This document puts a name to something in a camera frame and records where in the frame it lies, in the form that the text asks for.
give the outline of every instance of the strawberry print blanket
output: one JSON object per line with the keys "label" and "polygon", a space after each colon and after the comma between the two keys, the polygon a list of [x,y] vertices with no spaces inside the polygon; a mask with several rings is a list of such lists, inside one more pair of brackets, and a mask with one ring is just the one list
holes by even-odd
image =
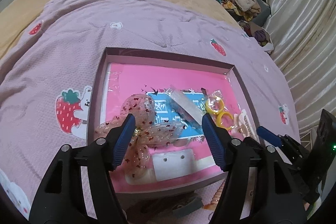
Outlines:
{"label": "strawberry print blanket", "polygon": [[256,126],[299,140],[284,76],[240,28],[162,0],[51,0],[0,61],[0,183],[25,217],[59,148],[86,144],[92,86],[105,47],[234,64]]}

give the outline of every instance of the blue sign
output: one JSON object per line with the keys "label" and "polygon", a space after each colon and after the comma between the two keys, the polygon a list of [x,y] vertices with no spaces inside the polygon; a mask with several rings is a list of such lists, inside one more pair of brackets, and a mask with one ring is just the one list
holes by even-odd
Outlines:
{"label": "blue sign", "polygon": [[[201,104],[205,104],[204,94],[195,93],[195,92],[183,92],[190,100],[194,102],[200,109]],[[156,118],[155,124],[163,121],[180,121],[185,124],[186,128],[183,130],[179,139],[191,139],[193,137],[203,136],[202,129],[193,128],[192,125],[184,119],[182,115],[177,113],[172,106],[170,105],[170,98],[166,93],[158,92],[157,95],[154,95],[151,92],[147,92],[147,95],[150,95],[155,102],[155,111]]]}

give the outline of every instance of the black device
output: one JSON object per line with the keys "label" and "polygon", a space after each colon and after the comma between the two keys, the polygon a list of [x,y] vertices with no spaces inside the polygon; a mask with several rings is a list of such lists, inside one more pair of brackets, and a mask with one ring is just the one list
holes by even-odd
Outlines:
{"label": "black device", "polygon": [[[254,139],[233,139],[217,127],[209,114],[202,121],[204,135],[214,160],[228,176],[210,224],[311,224],[330,223],[336,186],[315,214],[307,221],[303,200],[319,197],[317,185],[325,177],[335,157],[336,119],[323,110],[317,140],[309,153],[291,137],[276,136],[265,128],[258,132],[274,145],[262,147]],[[126,224],[116,198],[109,171],[122,162],[135,129],[129,114],[122,126],[113,128],[106,138],[88,146],[63,145],[47,169],[37,190],[29,216],[31,224]],[[275,147],[290,159],[286,164]],[[81,181],[81,166],[88,169],[92,200],[97,219],[87,215]],[[240,219],[245,201],[249,168],[256,167],[256,184],[250,215]]]}

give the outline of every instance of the white curtain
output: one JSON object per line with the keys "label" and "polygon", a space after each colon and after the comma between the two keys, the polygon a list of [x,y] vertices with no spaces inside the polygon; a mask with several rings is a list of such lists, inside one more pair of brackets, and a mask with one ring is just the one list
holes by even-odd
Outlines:
{"label": "white curtain", "polygon": [[268,2],[271,57],[287,79],[303,136],[322,108],[336,115],[336,0]]}

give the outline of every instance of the yellow bracelet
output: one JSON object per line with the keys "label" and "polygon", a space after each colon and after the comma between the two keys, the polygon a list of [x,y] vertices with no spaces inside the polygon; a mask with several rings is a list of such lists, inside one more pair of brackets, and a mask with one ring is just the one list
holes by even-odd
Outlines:
{"label": "yellow bracelet", "polygon": [[233,116],[232,116],[232,114],[231,114],[230,112],[228,112],[228,111],[223,111],[223,112],[219,113],[219,115],[218,115],[217,118],[216,118],[216,126],[221,127],[221,128],[224,128],[224,129],[226,129],[226,130],[229,131],[229,130],[231,129],[231,127],[224,127],[224,126],[222,125],[222,117],[223,117],[224,115],[229,116],[229,117],[233,120]]}
{"label": "yellow bracelet", "polygon": [[213,115],[218,115],[219,113],[221,113],[224,110],[224,101],[222,99],[218,100],[219,102],[219,109],[218,110],[213,110],[209,107],[209,103],[208,100],[206,100],[205,102],[205,108],[207,110],[208,113],[213,114]]}

